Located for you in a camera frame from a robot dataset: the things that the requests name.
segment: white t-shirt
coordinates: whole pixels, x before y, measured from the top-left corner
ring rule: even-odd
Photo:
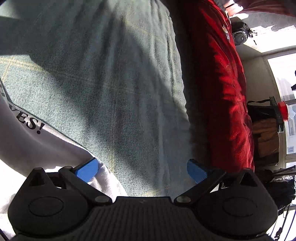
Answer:
[[[56,172],[77,166],[93,155],[38,118],[10,103],[0,83],[0,229],[15,234],[7,210],[26,176],[35,167]],[[118,179],[99,161],[98,173],[89,184],[112,198],[127,196]]]

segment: gray fabric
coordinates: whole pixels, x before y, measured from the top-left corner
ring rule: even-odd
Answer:
[[[7,0],[0,15],[0,76],[15,105],[93,153],[128,195],[192,187],[180,56],[160,1]],[[204,159],[204,128],[194,137]]]

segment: white wall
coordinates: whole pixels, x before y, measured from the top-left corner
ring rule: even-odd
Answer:
[[[242,61],[247,81],[247,101],[259,101],[274,96],[281,101],[272,71],[264,56]],[[280,133],[280,150],[278,166],[269,167],[271,170],[285,168],[286,135]]]
[[[279,92],[268,65],[262,56],[242,61],[247,80],[247,100],[263,100],[275,96],[280,101]]]

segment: wire cable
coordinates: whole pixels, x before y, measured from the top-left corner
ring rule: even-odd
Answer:
[[[296,210],[295,210],[295,212],[294,212],[294,216],[293,216],[293,219],[292,219],[291,225],[290,225],[290,227],[289,227],[289,230],[288,230],[288,232],[287,232],[287,235],[286,235],[284,241],[286,241],[286,238],[288,237],[288,234],[289,234],[289,232],[290,232],[290,229],[291,229],[291,227],[292,227],[292,224],[293,224],[293,221],[294,221],[294,218],[295,218],[295,214],[296,214]]]

